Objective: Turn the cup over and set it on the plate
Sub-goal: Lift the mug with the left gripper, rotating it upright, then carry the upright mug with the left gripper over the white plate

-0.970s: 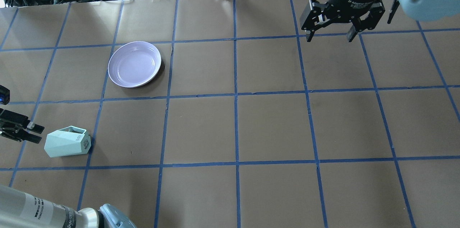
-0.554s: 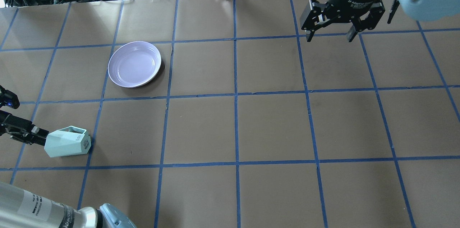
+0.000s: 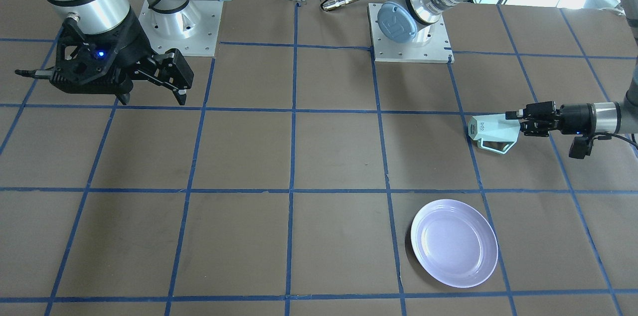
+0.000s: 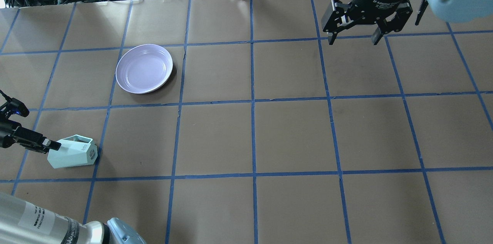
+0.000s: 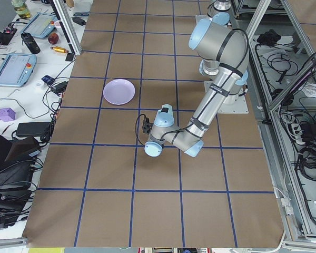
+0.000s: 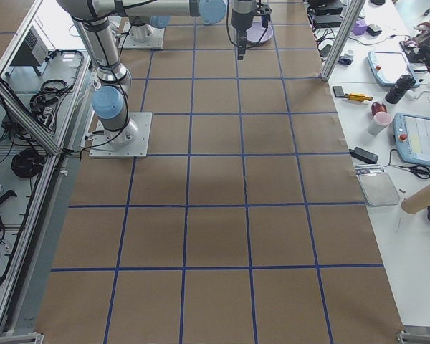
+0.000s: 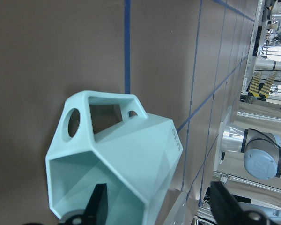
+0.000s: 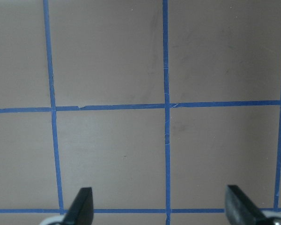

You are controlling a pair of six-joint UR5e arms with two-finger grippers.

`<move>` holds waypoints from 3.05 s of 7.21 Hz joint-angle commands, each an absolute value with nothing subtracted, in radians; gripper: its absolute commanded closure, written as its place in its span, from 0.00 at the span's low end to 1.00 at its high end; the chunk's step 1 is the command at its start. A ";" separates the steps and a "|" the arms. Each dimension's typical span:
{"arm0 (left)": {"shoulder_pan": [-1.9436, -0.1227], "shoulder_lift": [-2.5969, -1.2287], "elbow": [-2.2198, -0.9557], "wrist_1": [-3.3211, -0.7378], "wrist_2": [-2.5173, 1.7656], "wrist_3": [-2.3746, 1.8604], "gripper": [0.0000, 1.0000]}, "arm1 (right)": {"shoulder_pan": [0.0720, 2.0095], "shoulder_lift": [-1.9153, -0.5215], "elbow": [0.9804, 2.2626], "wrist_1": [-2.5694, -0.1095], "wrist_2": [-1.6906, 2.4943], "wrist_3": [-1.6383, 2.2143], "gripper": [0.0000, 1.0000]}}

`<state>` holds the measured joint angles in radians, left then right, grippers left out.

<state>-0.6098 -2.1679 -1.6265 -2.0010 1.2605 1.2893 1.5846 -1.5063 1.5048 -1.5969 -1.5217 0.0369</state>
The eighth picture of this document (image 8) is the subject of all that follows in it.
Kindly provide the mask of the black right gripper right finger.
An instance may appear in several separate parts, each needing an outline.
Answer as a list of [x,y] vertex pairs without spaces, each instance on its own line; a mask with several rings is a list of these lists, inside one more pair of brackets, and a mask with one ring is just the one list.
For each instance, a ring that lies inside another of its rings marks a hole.
[[267,224],[267,217],[237,185],[226,186],[225,215],[231,225]]

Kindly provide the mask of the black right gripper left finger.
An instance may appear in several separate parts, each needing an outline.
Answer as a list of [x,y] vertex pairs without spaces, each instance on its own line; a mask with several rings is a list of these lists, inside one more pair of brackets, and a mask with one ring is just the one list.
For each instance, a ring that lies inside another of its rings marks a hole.
[[92,187],[83,187],[72,202],[64,219],[64,225],[91,225],[94,218]]

